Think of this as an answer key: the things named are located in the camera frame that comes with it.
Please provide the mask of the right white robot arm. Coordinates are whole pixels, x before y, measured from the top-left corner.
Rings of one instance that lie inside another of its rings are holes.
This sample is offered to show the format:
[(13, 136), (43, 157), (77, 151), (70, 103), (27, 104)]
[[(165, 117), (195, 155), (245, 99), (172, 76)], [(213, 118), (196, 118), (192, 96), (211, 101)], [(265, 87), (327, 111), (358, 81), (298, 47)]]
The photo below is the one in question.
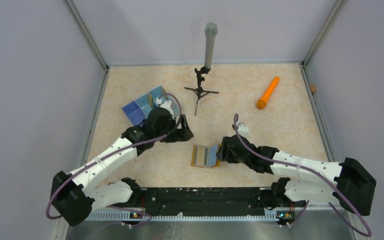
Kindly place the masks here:
[(229, 164), (244, 164), (261, 174), (279, 176), (262, 205), (275, 208), (306, 201), (339, 204), (351, 213), (369, 216), (377, 181), (353, 158), (343, 162), (317, 161), (294, 156), (271, 146), (255, 146), (246, 139), (248, 127), (237, 125), (238, 134), (224, 136), (216, 157)]

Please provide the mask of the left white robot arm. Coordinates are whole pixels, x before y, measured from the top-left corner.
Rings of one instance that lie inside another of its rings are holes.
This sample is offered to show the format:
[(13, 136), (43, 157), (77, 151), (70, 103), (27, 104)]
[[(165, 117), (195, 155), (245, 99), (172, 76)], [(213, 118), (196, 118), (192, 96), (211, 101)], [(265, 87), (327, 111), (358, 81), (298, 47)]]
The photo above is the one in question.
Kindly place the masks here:
[(69, 226), (82, 223), (91, 212), (116, 203), (134, 207), (140, 202), (140, 193), (126, 180), (100, 187), (99, 184), (123, 164), (151, 149), (155, 142), (187, 142), (194, 134), (186, 115), (175, 115), (172, 106), (181, 109), (174, 95), (168, 100), (157, 99), (140, 124), (127, 128), (106, 150), (83, 166), (64, 173), (58, 172), (52, 180), (50, 199), (45, 215), (48, 219), (64, 219)]

